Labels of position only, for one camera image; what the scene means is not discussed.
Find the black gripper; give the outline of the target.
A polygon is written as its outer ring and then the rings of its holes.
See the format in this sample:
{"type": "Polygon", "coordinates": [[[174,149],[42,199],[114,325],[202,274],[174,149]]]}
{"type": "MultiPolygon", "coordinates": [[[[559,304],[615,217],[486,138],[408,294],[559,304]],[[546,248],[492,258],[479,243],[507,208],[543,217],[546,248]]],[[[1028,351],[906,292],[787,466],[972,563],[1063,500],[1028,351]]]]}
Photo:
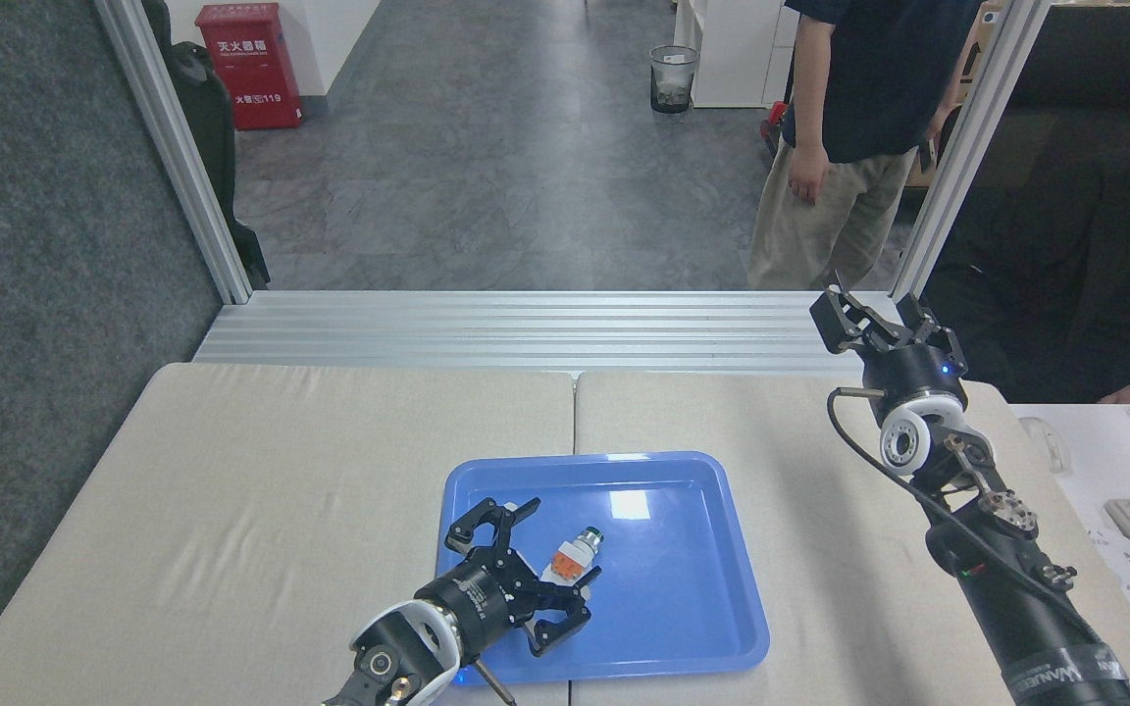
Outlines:
{"type": "Polygon", "coordinates": [[[831,354],[862,352],[864,387],[883,390],[883,399],[871,402],[873,419],[883,424],[910,399],[944,394],[960,407],[968,406],[960,376],[968,372],[955,330],[944,326],[927,300],[906,294],[896,303],[903,326],[913,333],[913,345],[896,348],[898,325],[866,307],[847,291],[838,272],[826,277],[819,299],[810,307],[812,324],[831,354]]]}
{"type": "Polygon", "coordinates": [[[477,502],[443,533],[443,546],[459,563],[414,593],[445,609],[457,622],[463,654],[480,654],[507,631],[524,626],[534,657],[542,657],[560,640],[579,633],[591,620],[584,590],[602,573],[592,567],[571,586],[538,579],[538,573],[512,546],[512,533],[539,508],[539,498],[522,504],[477,502]],[[538,618],[559,612],[562,620],[538,618]]]}

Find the standing person's hand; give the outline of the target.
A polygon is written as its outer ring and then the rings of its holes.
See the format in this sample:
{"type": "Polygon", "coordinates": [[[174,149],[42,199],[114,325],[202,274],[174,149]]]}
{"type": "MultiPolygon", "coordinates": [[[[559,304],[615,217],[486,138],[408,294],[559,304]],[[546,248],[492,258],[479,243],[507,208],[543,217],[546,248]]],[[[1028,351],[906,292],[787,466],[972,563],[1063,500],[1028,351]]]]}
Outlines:
{"type": "Polygon", "coordinates": [[[791,149],[788,188],[792,197],[805,204],[816,204],[822,195],[822,184],[829,173],[828,152],[820,142],[799,140],[791,149]]]}

